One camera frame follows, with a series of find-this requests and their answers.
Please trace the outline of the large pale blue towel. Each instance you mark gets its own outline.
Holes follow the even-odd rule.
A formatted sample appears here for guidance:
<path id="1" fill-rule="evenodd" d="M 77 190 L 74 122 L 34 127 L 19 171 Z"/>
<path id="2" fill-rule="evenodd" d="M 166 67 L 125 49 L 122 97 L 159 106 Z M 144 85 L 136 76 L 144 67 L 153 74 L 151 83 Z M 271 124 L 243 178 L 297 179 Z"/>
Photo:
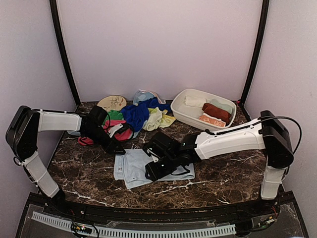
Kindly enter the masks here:
<path id="1" fill-rule="evenodd" d="M 115 156 L 114 179 L 123 180 L 127 189 L 150 184 L 152 181 L 145 177 L 145 165 L 152 161 L 152 158 L 147 156 L 142 149 L 127 149 L 124 155 Z M 167 175 L 159 181 L 190 180 L 194 178 L 194 165 L 190 164 L 185 168 L 178 167 L 171 175 Z"/>

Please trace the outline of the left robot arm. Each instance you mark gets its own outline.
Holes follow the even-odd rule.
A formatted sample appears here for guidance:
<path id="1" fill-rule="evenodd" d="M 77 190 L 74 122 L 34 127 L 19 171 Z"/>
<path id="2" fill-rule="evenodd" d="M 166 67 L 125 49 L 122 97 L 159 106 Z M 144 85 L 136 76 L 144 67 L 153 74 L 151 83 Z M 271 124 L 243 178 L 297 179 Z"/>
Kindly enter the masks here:
<path id="1" fill-rule="evenodd" d="M 43 131 L 79 132 L 102 146 L 105 152 L 123 155 L 126 151 L 114 132 L 105 132 L 102 127 L 107 115 L 107 111 L 99 106 L 94 106 L 87 114 L 20 106 L 8 127 L 5 139 L 15 155 L 15 164 L 23 166 L 30 181 L 48 198 L 51 209 L 59 216 L 66 216 L 70 206 L 65 201 L 64 191 L 53 180 L 39 156 L 38 134 Z"/>

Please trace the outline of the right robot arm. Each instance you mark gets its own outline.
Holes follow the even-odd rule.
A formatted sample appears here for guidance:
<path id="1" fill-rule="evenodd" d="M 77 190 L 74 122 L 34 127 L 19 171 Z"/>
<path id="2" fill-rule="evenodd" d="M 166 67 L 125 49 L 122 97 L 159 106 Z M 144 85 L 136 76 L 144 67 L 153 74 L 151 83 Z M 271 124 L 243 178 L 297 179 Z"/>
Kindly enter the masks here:
<path id="1" fill-rule="evenodd" d="M 178 167 L 207 160 L 215 156 L 246 150 L 264 150 L 266 164 L 260 199 L 253 203 L 253 211 L 263 215 L 272 207 L 279 186 L 294 161 L 288 129 L 281 123 L 283 116 L 265 110 L 260 117 L 245 124 L 186 135 L 181 142 L 163 132 L 156 133 L 143 151 L 152 161 L 145 166 L 145 177 L 157 181 L 172 174 Z"/>

